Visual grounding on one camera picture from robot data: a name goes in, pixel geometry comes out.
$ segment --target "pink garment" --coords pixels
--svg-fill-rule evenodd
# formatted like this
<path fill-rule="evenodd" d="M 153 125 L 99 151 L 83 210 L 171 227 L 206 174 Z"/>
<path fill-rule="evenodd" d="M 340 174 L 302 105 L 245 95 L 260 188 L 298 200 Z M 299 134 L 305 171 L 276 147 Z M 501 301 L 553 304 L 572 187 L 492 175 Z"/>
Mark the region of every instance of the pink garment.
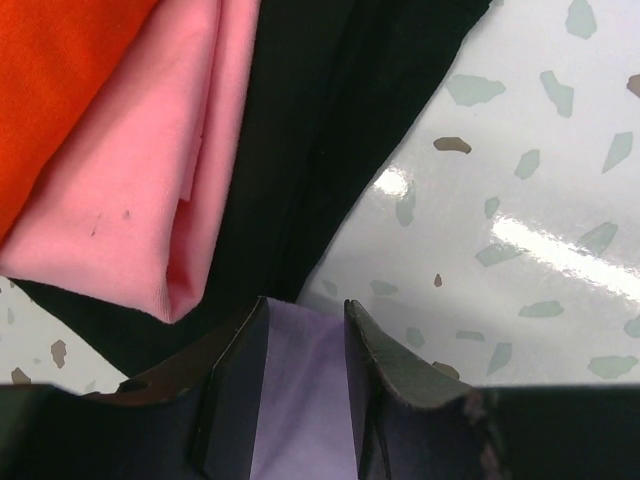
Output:
<path fill-rule="evenodd" d="M 182 318 L 201 300 L 259 0 L 161 0 L 43 171 L 2 275 Z"/>

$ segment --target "cloth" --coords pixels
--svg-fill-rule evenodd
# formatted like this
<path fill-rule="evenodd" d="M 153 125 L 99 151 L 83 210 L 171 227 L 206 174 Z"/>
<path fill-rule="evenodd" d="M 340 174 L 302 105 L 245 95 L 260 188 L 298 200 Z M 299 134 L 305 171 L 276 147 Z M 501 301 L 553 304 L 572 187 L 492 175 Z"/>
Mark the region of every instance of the cloth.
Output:
<path fill-rule="evenodd" d="M 252 480 L 357 478 L 344 321 L 269 299 Z"/>
<path fill-rule="evenodd" d="M 158 4 L 43 171 L 0 250 L 3 275 L 167 323 L 200 301 L 233 169 L 258 4 Z"/>
<path fill-rule="evenodd" d="M 168 327 L 18 284 L 126 375 L 258 295 L 295 300 L 488 0 L 263 0 L 229 197 L 202 302 Z"/>
<path fill-rule="evenodd" d="M 0 4 L 0 241 L 156 2 Z"/>

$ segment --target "orange cloth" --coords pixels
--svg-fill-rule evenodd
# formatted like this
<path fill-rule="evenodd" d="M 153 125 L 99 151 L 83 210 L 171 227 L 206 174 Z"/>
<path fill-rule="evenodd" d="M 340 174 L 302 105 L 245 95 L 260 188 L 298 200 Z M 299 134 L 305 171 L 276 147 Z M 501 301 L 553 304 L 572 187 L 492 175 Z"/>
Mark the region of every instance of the orange cloth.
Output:
<path fill-rule="evenodd" d="M 156 2 L 0 2 L 0 241 Z"/>

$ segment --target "speckled tabletop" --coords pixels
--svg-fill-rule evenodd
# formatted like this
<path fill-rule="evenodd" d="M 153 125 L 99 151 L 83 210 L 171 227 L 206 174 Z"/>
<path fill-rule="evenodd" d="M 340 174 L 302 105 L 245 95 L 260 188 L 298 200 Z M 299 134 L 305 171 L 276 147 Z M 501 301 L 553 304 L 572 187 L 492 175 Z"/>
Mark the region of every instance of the speckled tabletop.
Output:
<path fill-rule="evenodd" d="M 495 1 L 300 303 L 358 299 L 472 384 L 640 381 L 638 25 L 636 0 Z M 0 380 L 124 378 L 0 288 Z"/>

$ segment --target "purple garment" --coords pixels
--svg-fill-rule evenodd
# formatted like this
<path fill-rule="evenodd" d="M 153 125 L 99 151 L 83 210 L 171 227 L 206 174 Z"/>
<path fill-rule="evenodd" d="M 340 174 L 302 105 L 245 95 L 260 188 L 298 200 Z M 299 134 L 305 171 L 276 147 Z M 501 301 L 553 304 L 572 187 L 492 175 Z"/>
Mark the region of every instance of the purple garment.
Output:
<path fill-rule="evenodd" d="M 269 299 L 252 480 L 354 480 L 344 322 Z"/>

